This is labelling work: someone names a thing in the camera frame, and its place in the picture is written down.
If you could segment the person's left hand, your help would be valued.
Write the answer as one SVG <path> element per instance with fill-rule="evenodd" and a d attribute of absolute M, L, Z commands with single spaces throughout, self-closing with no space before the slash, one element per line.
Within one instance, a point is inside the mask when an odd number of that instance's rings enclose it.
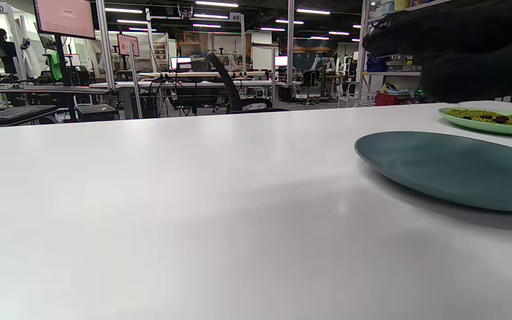
<path fill-rule="evenodd" d="M 452 0 L 389 14 L 362 39 L 373 56 L 421 59 L 419 85 L 443 103 L 512 96 L 512 0 Z"/>

